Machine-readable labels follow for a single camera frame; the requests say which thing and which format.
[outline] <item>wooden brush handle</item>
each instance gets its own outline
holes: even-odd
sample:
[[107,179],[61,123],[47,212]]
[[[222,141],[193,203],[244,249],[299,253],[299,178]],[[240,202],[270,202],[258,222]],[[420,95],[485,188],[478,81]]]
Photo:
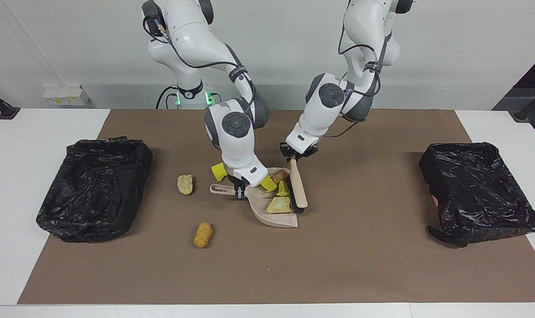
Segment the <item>wooden brush handle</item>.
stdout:
[[290,178],[291,186],[293,187],[293,196],[295,197],[295,202],[297,203],[298,208],[308,207],[308,202],[306,201],[306,195],[304,194],[304,187],[302,185],[301,174],[297,169],[297,160],[291,159],[290,164]]

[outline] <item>white table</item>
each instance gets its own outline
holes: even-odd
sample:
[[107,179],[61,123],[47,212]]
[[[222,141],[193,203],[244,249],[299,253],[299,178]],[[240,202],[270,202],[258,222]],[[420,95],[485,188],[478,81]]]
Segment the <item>white table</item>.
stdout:
[[[0,121],[0,317],[371,317],[535,318],[535,303],[363,303],[282,305],[17,306],[47,240],[35,217],[65,157],[65,147],[96,139],[109,110],[22,109]],[[535,210],[535,131],[508,113],[457,111],[473,142],[501,156]],[[527,236],[535,250],[535,233]]]

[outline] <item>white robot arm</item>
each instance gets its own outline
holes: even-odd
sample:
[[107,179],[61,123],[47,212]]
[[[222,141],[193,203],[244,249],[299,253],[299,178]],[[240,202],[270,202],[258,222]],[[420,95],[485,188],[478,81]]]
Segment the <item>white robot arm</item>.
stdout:
[[[413,0],[350,0],[338,47],[348,72],[345,79],[326,73],[312,81],[304,113],[285,140],[299,157],[316,147],[339,115],[354,124],[365,121],[381,88],[382,67],[399,56],[391,33],[393,18],[408,12],[412,4]],[[344,44],[348,48],[342,51]]]
[[207,107],[205,128],[213,145],[222,151],[229,178],[243,199],[245,185],[257,186],[267,175],[254,154],[254,129],[266,124],[267,103],[233,50],[210,31],[213,13],[209,0],[168,0],[161,7],[149,0],[142,10],[144,29],[153,37],[150,53],[174,71],[185,99],[201,94],[198,69],[205,67],[228,73],[241,94]]

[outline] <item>black garbage bag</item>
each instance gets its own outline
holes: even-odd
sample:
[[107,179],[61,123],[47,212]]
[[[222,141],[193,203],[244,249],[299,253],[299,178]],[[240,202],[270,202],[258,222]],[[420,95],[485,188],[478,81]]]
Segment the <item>black garbage bag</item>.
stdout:
[[494,145],[432,144],[419,166],[438,201],[435,238],[466,247],[535,232],[535,211]]
[[36,222],[65,242],[125,234],[142,202],[152,159],[141,140],[78,141],[67,147]]

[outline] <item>green indicator light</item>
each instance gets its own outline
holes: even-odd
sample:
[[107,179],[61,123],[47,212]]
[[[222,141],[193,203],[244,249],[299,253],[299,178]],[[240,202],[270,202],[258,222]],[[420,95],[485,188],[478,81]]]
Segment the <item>green indicator light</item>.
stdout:
[[206,96],[207,96],[207,103],[209,105],[212,105],[214,103],[214,97],[212,96],[211,93],[206,93]]

